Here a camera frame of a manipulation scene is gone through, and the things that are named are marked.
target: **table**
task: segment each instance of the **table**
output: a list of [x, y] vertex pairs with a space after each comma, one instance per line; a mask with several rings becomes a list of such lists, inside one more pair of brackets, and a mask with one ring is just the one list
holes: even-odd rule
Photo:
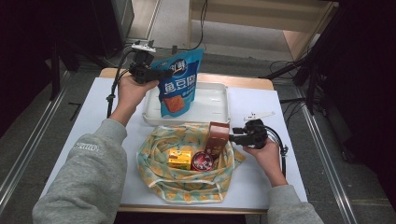
[[[99, 127], [100, 122], [106, 118], [106, 97], [109, 95], [113, 82], [112, 78], [107, 77], [114, 77], [115, 73], [116, 69], [104, 69], [101, 76], [93, 82], [87, 99], [81, 108], [76, 123], [41, 196], [47, 192], [51, 182], [64, 164], [69, 150], [78, 138], [84, 133], [93, 133]], [[287, 155], [287, 179], [289, 183], [296, 188], [300, 199], [306, 202], [307, 199], [303, 181], [283, 120], [277, 93], [273, 91], [274, 87], [271, 81], [266, 79], [227, 77], [212, 74], [199, 74], [197, 80], [206, 82], [221, 81], [223, 84], [229, 86], [228, 97], [231, 110], [231, 127], [243, 127], [245, 125], [243, 117], [250, 115], [251, 112], [276, 112], [274, 116], [262, 120], [267, 126], [275, 129], [279, 133], [283, 143], [289, 147]], [[140, 174], [136, 168], [136, 152], [146, 137], [154, 129], [153, 126], [143, 121], [142, 112], [143, 106], [140, 104], [127, 125], [127, 132], [129, 135], [122, 144], [127, 151], [128, 169], [119, 211], [207, 214], [262, 214], [266, 212], [268, 209], [268, 198], [266, 193], [268, 189], [271, 188], [271, 184], [255, 159], [244, 152], [240, 146], [235, 147], [244, 153], [247, 159], [234, 170], [228, 194], [222, 203], [173, 204], [166, 203], [163, 199], [154, 194], [154, 192], [141, 181]]]

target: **yellow box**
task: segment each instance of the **yellow box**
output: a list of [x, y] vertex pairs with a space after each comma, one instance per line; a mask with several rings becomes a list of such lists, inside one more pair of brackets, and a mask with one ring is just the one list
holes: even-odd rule
[[169, 150], [168, 165], [181, 170], [191, 169], [192, 152], [190, 150], [179, 150], [171, 148]]

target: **red can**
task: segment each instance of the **red can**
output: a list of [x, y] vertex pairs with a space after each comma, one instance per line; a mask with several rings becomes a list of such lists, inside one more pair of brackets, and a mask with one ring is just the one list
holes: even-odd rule
[[195, 171], [210, 171], [213, 167], [213, 159], [206, 152], [197, 152], [192, 157], [191, 167]]

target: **white table surface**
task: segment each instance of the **white table surface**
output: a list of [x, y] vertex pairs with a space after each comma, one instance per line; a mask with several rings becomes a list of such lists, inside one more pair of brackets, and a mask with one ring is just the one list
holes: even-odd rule
[[[67, 154], [75, 142], [84, 133], [93, 133], [100, 126], [101, 121], [106, 118], [107, 100], [110, 93], [113, 79], [98, 77], [92, 84], [92, 88], [79, 112], [76, 123], [64, 144], [59, 159], [57, 160], [49, 180], [41, 194], [46, 194], [50, 184], [63, 166]], [[231, 127], [244, 127], [244, 117], [253, 113], [272, 112], [276, 114], [262, 119], [265, 125], [273, 128], [279, 134], [282, 142], [289, 147], [286, 158], [287, 180], [293, 185], [298, 196], [306, 202], [306, 195], [300, 171], [291, 145], [289, 134], [283, 119], [282, 110], [279, 104], [276, 91], [253, 90], [229, 87], [228, 101], [230, 109]], [[268, 209], [267, 191], [271, 188], [270, 182], [255, 159], [242, 150], [240, 146], [235, 146], [246, 155], [247, 159], [233, 172], [232, 181], [228, 194], [222, 203], [193, 203], [179, 204], [167, 203], [158, 197], [141, 180], [137, 171], [136, 152], [143, 144], [144, 140], [153, 131], [154, 127], [143, 121], [143, 107], [145, 99], [139, 105], [129, 124], [127, 125], [128, 136], [123, 142], [128, 156], [128, 170], [125, 186], [122, 194], [122, 207], [131, 207], [131, 211], [138, 211], [139, 208], [158, 209], [188, 209], [199, 210], [202, 213], [213, 213], [214, 211], [239, 211], [241, 213], [261, 213]]]

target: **hand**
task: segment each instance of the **hand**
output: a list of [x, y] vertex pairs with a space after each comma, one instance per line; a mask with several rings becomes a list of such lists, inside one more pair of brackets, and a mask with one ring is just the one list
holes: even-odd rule
[[279, 146], [277, 143], [267, 138], [262, 149], [253, 147], [243, 147], [243, 149], [256, 158], [256, 161], [270, 179], [272, 187], [288, 185], [288, 181], [280, 169]]
[[142, 102], [146, 92], [158, 86], [159, 81], [150, 81], [144, 85], [137, 84], [132, 77], [122, 77], [119, 83], [119, 102], [116, 109], [110, 115], [114, 119], [126, 126], [136, 107]]

